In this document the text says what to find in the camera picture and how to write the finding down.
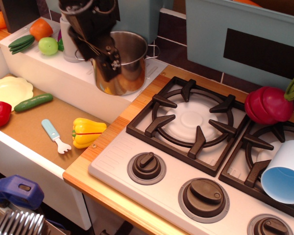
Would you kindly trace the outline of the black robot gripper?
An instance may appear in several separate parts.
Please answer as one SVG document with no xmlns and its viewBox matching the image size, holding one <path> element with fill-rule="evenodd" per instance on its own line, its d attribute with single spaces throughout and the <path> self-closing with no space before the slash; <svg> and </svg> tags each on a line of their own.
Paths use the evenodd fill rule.
<svg viewBox="0 0 294 235">
<path fill-rule="evenodd" d="M 117 0 L 60 0 L 61 13 L 70 23 L 69 36 L 85 60 L 96 59 L 103 80 L 121 73 L 121 57 L 110 36 L 119 19 Z"/>
</svg>

